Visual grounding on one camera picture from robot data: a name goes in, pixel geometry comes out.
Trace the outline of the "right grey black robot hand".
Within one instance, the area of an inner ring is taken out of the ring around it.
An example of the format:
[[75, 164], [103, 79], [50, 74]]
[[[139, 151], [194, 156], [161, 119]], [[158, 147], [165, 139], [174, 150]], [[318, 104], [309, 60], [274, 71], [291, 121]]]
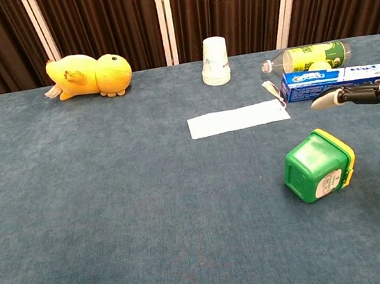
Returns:
[[342, 106], [347, 102], [355, 104], [380, 104], [380, 81], [372, 85], [332, 87], [320, 93], [311, 104], [313, 110]]

